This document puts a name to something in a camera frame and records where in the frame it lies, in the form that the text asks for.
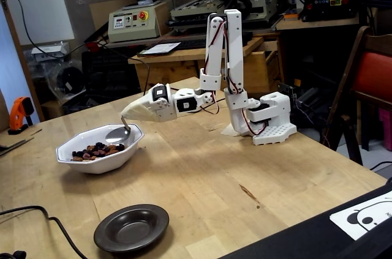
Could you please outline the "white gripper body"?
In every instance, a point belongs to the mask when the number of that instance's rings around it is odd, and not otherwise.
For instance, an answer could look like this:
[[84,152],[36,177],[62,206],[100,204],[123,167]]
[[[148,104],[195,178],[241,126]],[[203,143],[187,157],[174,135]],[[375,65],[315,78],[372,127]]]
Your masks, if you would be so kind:
[[172,106],[163,110],[158,110],[156,112],[158,120],[160,122],[171,121],[177,118],[174,98],[172,94],[171,96],[172,96]]

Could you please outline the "white pivoting gripper jaw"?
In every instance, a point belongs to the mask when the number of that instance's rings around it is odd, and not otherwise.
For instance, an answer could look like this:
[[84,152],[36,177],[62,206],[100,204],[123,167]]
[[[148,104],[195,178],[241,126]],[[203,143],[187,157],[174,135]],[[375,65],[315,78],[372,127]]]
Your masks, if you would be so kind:
[[146,92],[143,98],[145,107],[152,113],[172,106],[172,94],[169,85],[155,85]]

